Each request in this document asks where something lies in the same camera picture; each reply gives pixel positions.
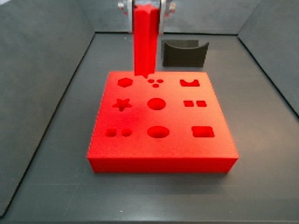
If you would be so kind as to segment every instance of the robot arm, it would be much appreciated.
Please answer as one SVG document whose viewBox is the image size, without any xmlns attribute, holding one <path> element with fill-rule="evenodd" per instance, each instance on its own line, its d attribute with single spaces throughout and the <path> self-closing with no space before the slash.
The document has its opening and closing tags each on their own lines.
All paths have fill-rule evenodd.
<svg viewBox="0 0 299 224">
<path fill-rule="evenodd" d="M 117 8 L 128 16 L 128 32 L 135 37 L 135 75 L 155 72 L 157 34 L 164 33 L 164 17 L 175 12 L 172 0 L 123 0 Z"/>
</svg>

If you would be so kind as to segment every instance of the red shape sorter block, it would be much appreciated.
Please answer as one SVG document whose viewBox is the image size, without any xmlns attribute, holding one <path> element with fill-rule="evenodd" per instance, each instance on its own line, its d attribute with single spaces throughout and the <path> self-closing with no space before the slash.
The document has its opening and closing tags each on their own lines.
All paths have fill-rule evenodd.
<svg viewBox="0 0 299 224">
<path fill-rule="evenodd" d="M 228 172 L 239 159 L 205 73 L 111 72 L 88 148 L 93 172 Z"/>
</svg>

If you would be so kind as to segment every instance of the gray wall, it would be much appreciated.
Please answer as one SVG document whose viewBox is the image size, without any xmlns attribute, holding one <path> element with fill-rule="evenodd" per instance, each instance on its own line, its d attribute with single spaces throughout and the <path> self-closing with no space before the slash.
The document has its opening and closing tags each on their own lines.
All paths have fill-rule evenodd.
<svg viewBox="0 0 299 224">
<path fill-rule="evenodd" d="M 237 36 L 299 114 L 299 1 L 263 0 Z"/>
<path fill-rule="evenodd" d="M 96 32 L 125 32 L 117 0 L 77 0 Z M 173 0 L 165 32 L 237 34 L 260 0 Z"/>
<path fill-rule="evenodd" d="M 92 37 L 74 0 L 0 6 L 0 216 Z"/>
</svg>

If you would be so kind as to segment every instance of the gray floor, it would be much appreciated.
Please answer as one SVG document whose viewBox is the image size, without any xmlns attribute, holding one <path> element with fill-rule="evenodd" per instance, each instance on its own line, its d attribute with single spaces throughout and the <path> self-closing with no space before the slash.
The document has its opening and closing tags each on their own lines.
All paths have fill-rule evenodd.
<svg viewBox="0 0 299 224">
<path fill-rule="evenodd" d="M 163 38 L 209 41 L 203 70 L 240 154 L 229 174 L 92 173 L 85 154 L 108 71 L 132 70 L 131 35 L 100 34 L 6 221 L 299 221 L 299 124 L 292 110 L 237 37 Z M 157 60 L 157 70 L 187 70 L 165 69 Z"/>
</svg>

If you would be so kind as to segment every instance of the rectangular hole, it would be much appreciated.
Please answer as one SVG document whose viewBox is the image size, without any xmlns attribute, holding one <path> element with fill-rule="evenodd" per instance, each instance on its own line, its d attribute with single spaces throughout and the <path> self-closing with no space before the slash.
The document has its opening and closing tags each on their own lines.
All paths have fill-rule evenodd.
<svg viewBox="0 0 299 224">
<path fill-rule="evenodd" d="M 211 126 L 192 126 L 191 132 L 193 137 L 215 137 Z"/>
<path fill-rule="evenodd" d="M 197 107 L 207 107 L 207 102 L 205 101 L 196 101 Z"/>
<path fill-rule="evenodd" d="M 193 102 L 192 101 L 183 101 L 184 107 L 193 107 Z"/>
</svg>

